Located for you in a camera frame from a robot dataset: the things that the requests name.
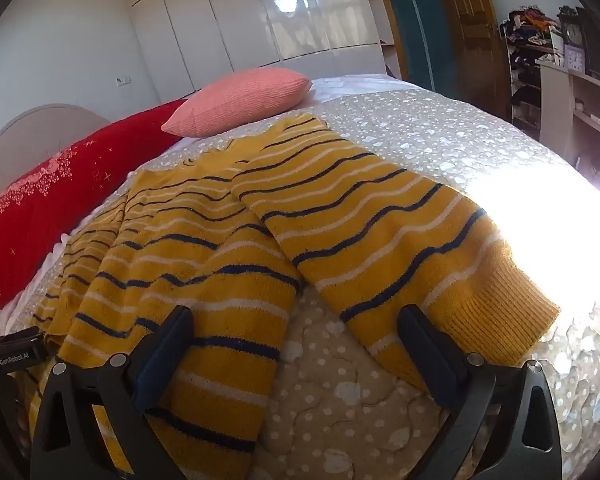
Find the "yellow striped knit sweater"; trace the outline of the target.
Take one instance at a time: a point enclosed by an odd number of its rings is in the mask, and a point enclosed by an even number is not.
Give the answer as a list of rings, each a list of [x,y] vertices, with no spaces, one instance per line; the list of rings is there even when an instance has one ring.
[[[302,115],[139,174],[32,321],[95,367],[192,312],[148,416],[189,479],[389,479],[441,420],[398,337],[407,304],[503,365],[558,315],[472,200]]]

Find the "pile of clothes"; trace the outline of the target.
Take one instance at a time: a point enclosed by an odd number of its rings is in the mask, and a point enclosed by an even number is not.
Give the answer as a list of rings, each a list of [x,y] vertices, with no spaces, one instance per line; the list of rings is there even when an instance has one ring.
[[[550,48],[552,33],[559,32],[558,21],[550,18],[537,6],[523,6],[508,14],[501,22],[500,33],[512,46]]]

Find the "red floral long pillow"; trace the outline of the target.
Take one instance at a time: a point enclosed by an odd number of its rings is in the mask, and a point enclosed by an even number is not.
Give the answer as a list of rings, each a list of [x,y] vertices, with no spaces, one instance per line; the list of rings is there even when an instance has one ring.
[[[161,126],[183,102],[118,120],[70,145],[0,194],[0,309],[38,272],[47,254],[128,177],[178,142]]]

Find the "beige heart-patterned quilt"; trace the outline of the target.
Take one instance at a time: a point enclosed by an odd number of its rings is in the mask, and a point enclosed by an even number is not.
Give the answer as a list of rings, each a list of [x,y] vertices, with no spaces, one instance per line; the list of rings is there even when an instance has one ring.
[[[178,306],[149,419],[189,479],[396,479],[445,421],[398,337],[416,304],[489,362],[536,359],[562,474],[600,449],[600,196],[431,93],[343,98],[174,148],[85,219],[28,302],[97,366]]]

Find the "beige round headboard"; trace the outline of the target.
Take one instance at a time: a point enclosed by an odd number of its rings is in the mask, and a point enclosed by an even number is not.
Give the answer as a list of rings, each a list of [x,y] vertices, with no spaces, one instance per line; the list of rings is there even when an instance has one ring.
[[[57,152],[108,125],[107,119],[69,104],[42,105],[18,115],[0,131],[0,193]]]

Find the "pink knit cushion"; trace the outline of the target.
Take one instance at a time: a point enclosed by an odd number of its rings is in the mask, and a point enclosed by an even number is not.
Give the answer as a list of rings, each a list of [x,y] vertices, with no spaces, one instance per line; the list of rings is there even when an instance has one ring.
[[[182,138],[208,138],[269,118],[300,104],[312,80],[283,67],[231,74],[194,93],[161,130]]]

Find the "white shelf unit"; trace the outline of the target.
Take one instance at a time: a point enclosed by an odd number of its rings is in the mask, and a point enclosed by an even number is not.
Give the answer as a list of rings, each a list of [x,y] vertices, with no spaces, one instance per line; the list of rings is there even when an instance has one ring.
[[[540,142],[577,167],[600,157],[600,79],[549,62],[541,74]]]

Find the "white glossy wardrobe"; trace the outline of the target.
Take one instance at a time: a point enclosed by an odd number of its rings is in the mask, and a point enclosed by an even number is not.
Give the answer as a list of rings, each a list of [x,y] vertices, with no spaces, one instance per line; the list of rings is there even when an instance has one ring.
[[[162,102],[231,73],[283,66],[311,79],[381,74],[368,0],[126,0]]]

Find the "wooden door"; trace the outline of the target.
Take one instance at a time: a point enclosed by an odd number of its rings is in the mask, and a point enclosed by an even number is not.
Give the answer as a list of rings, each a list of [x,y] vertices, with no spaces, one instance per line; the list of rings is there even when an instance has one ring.
[[[510,117],[509,74],[492,0],[442,0],[453,40],[460,98]]]

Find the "purple desk clock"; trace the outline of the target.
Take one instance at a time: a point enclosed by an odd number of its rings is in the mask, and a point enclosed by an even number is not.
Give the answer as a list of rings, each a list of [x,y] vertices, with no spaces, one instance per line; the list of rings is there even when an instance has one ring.
[[[565,45],[565,68],[579,74],[586,72],[585,50],[572,44]]]

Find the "teal curtain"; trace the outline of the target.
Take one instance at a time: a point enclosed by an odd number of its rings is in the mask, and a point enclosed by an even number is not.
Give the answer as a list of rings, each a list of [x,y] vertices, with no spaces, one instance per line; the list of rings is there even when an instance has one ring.
[[[458,96],[452,36],[442,0],[390,0],[407,79],[449,98]]]

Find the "wall power socket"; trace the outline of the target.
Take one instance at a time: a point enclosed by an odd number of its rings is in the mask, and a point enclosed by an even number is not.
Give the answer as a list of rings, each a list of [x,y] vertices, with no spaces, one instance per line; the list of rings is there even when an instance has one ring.
[[[116,79],[116,84],[118,87],[125,86],[131,82],[131,78],[128,76],[118,77]]]

